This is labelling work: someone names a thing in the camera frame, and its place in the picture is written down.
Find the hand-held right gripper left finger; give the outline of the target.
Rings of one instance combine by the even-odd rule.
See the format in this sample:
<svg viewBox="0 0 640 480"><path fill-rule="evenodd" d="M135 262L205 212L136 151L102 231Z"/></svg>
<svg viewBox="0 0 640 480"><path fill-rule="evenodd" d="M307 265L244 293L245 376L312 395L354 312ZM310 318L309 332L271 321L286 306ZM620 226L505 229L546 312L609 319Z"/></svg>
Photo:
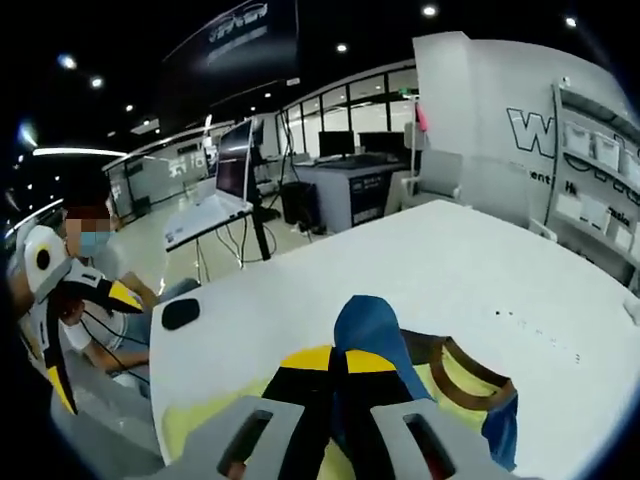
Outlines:
<svg viewBox="0 0 640 480"><path fill-rule="evenodd" d="M300 350L260 396L235 398L185 438L151 479L315 479L329 442L333 348Z"/></svg>

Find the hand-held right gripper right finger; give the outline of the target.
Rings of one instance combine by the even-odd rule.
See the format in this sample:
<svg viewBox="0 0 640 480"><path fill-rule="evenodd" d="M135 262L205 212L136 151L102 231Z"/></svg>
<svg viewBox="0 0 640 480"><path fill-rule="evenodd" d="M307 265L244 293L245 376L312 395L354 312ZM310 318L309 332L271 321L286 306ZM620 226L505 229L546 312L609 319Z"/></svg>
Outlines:
<svg viewBox="0 0 640 480"><path fill-rule="evenodd" d="M428 399L410 398L395 366L361 350L344 354L342 423L358 479L515 479L486 439Z"/></svg>

